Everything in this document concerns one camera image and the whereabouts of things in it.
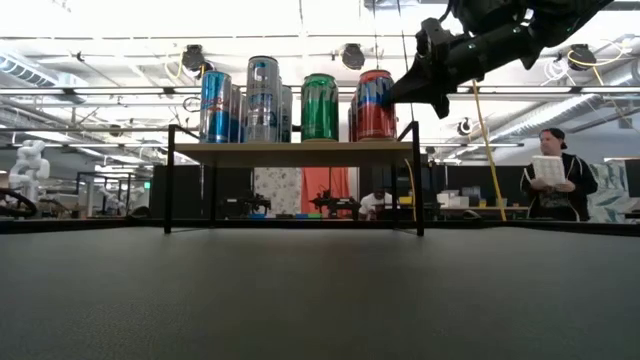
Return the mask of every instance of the green can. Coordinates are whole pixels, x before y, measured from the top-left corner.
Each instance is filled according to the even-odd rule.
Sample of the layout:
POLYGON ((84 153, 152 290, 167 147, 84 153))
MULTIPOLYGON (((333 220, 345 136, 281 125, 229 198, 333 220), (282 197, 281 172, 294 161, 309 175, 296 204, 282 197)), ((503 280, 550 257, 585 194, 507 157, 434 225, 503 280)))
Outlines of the green can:
POLYGON ((327 74, 311 74, 302 85, 302 141, 338 141, 338 85, 327 74))

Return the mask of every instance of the person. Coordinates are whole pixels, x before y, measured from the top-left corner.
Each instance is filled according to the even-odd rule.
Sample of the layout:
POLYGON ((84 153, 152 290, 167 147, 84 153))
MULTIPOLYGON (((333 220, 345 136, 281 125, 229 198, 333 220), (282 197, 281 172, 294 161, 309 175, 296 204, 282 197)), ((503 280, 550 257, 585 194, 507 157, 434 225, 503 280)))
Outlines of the person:
POLYGON ((362 198, 358 218, 360 220, 376 220, 377 214, 384 210, 386 204, 391 204, 391 195, 387 194, 383 188, 377 189, 372 194, 362 198))
POLYGON ((589 165, 567 149, 565 134, 558 128, 540 132, 540 151, 545 156, 562 158, 566 182, 550 186, 536 177, 533 164, 527 166, 520 180, 520 188, 529 195, 529 218, 551 218, 559 221, 589 220, 587 195, 598 190, 589 165))

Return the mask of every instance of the cap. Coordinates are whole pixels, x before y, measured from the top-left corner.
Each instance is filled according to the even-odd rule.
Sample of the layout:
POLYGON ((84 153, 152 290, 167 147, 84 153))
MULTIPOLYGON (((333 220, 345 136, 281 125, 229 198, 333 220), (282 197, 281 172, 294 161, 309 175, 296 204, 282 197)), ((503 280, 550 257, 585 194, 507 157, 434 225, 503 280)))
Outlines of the cap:
POLYGON ((542 134, 543 132, 549 132, 554 138, 558 140, 562 140, 562 145, 560 145, 560 149, 562 150, 567 149, 567 143, 564 141, 565 139, 564 131, 558 128, 548 128, 540 131, 540 134, 542 134))

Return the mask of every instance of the black robotic arm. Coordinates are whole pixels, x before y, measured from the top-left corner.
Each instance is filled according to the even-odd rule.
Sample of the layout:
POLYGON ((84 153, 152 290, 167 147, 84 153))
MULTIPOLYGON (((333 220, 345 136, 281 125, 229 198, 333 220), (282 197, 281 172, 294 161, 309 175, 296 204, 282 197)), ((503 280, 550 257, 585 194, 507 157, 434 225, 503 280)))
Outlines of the black robotic arm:
POLYGON ((440 19, 422 22, 411 69, 390 90, 387 104, 429 103, 449 115, 448 93, 520 59, 529 70, 545 47, 561 44, 613 0, 449 0, 440 19), (525 23, 527 10, 533 15, 525 23), (465 33, 441 26, 451 12, 465 33))

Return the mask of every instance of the black hoodie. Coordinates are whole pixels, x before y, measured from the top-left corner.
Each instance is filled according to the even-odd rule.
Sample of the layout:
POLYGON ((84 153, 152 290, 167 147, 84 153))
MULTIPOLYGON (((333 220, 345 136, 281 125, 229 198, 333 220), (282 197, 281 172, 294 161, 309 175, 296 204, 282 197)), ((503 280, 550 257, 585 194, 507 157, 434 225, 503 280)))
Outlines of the black hoodie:
POLYGON ((531 188, 536 178, 533 164, 527 166, 520 180, 520 189, 529 195, 529 218, 554 218, 564 221, 589 220, 587 195, 598 190, 589 165, 576 155, 562 153, 564 173, 576 189, 570 193, 538 191, 531 188))

